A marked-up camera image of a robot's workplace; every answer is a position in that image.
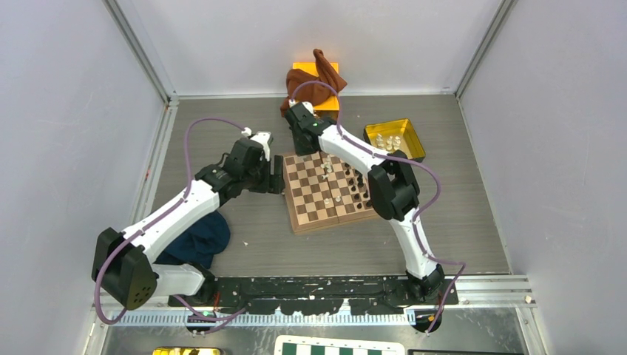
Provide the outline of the wooden chess board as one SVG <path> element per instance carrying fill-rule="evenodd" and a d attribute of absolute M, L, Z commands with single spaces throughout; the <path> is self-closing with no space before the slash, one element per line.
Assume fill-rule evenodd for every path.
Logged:
<path fill-rule="evenodd" d="M 335 155 L 317 152 L 283 159 L 284 195 L 294 232 L 313 231 L 377 217 L 367 178 Z M 335 197 L 341 195 L 337 203 Z M 362 204 L 370 202 L 364 209 Z"/>

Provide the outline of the yellow metal tray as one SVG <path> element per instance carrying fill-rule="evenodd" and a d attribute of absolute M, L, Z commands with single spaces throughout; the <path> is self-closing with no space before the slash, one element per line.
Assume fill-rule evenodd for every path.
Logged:
<path fill-rule="evenodd" d="M 368 124 L 363 130 L 363 138 L 370 145 L 387 152 L 403 151 L 407 158 L 422 162 L 426 152 L 412 122 L 408 118 Z"/>

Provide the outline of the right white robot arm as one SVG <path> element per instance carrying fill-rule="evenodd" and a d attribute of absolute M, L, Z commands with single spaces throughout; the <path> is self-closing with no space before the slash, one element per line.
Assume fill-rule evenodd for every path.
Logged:
<path fill-rule="evenodd" d="M 420 188 L 413 161 L 403 152 L 388 153 L 350 134 L 330 118 L 318 118 L 308 102 L 290 101 L 285 113 L 300 154 L 325 152 L 337 156 L 367 178 L 373 209 L 392 226 L 401 246 L 410 293 L 427 304 L 438 296 L 444 281 L 419 213 Z"/>

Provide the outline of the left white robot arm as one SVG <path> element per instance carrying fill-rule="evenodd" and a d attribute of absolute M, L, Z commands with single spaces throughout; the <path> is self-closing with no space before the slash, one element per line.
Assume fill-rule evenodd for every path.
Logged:
<path fill-rule="evenodd" d="M 216 294 L 210 273 L 199 263 L 160 265 L 159 255 L 190 226 L 225 203 L 250 192 L 279 194 L 278 169 L 271 168 L 270 132 L 237 140 L 221 165 L 201 169 L 188 186 L 156 212 L 118 232 L 108 228 L 96 243 L 92 269 L 105 290 L 129 311 L 152 297 L 185 295 L 198 305 Z"/>

